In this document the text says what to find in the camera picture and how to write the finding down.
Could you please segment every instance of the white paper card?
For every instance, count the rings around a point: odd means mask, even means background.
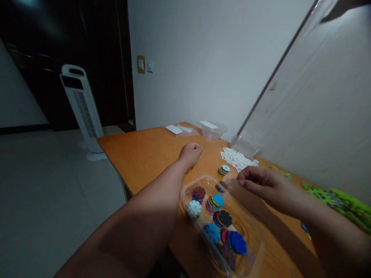
[[[178,126],[180,129],[182,129],[183,131],[186,131],[188,133],[191,133],[192,132],[192,129],[190,129],[189,127],[182,127],[182,126]]]
[[[207,127],[211,128],[211,129],[218,128],[216,125],[213,125],[213,124],[209,123],[208,121],[201,121],[200,123],[202,123],[203,125],[206,125]]]
[[[166,128],[175,135],[178,135],[179,133],[183,132],[183,130],[181,130],[179,127],[176,127],[175,125],[168,125]]]

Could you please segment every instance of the white snowflake piece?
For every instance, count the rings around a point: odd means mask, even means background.
[[[247,159],[242,153],[230,148],[223,148],[224,152],[220,152],[221,158],[223,158],[228,164],[231,164],[238,172],[241,172],[247,166],[258,166],[259,161],[251,161]]]

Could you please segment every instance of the dark wooden door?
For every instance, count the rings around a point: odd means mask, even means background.
[[[131,53],[121,53],[116,2],[8,0],[1,5],[1,37],[54,130],[78,128],[59,78],[63,64],[86,70],[102,125],[128,122],[134,103],[127,102],[132,87],[126,88],[122,61],[129,59],[131,68]],[[128,24],[123,28],[129,30]]]

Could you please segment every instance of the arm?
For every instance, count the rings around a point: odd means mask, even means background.
[[[362,276],[371,260],[371,241],[358,227],[275,170],[247,167],[237,179],[276,210],[305,223],[329,277]]]
[[[185,145],[178,160],[109,217],[55,277],[146,277],[170,241],[184,175],[202,150]]]

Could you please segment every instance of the baseboard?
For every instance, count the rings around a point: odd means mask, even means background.
[[[50,129],[49,124],[24,125],[24,126],[19,126],[19,127],[1,127],[0,128],[0,135],[30,132],[30,131],[41,131],[41,130],[46,130],[46,129]]]

